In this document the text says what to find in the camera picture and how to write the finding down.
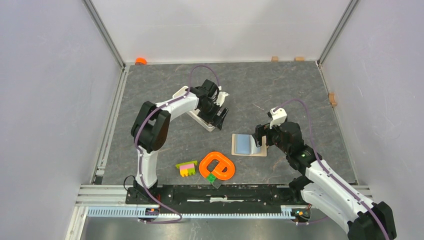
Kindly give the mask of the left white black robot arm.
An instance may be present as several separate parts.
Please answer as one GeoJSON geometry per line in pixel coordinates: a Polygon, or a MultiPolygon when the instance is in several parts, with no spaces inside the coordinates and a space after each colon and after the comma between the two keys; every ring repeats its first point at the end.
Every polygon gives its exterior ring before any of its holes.
{"type": "Polygon", "coordinates": [[[224,107],[228,96],[221,86],[206,79],[200,86],[183,86],[169,100],[142,104],[130,131],[138,157],[134,188],[140,200],[151,204],[157,198],[157,159],[171,121],[188,114],[208,132],[221,130],[229,111],[224,107]]]}

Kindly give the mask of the white rectangular tray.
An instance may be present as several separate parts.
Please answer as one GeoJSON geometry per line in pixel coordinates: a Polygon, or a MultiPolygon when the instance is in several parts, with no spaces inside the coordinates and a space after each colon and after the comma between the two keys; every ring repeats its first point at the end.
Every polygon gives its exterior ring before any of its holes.
{"type": "MultiPolygon", "coordinates": [[[[187,92],[187,89],[188,89],[188,86],[183,86],[177,92],[175,92],[172,95],[172,97],[176,98],[176,97],[182,96],[183,94],[185,94],[187,92]]],[[[208,132],[212,132],[216,128],[212,124],[207,123],[206,121],[204,121],[203,119],[200,118],[200,116],[199,116],[200,110],[199,109],[188,111],[188,112],[186,112],[186,114],[189,115],[192,119],[194,119],[197,123],[199,123],[208,132]]]]}

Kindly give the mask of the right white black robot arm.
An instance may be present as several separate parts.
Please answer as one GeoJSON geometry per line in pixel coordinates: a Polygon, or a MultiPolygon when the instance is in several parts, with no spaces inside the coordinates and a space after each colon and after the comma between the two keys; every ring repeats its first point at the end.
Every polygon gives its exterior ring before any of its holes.
{"type": "Polygon", "coordinates": [[[392,208],[374,202],[342,179],[311,146],[305,144],[297,123],[257,125],[256,146],[276,146],[301,176],[290,184],[289,199],[319,209],[347,234],[350,240],[394,240],[397,237],[392,208]]]}

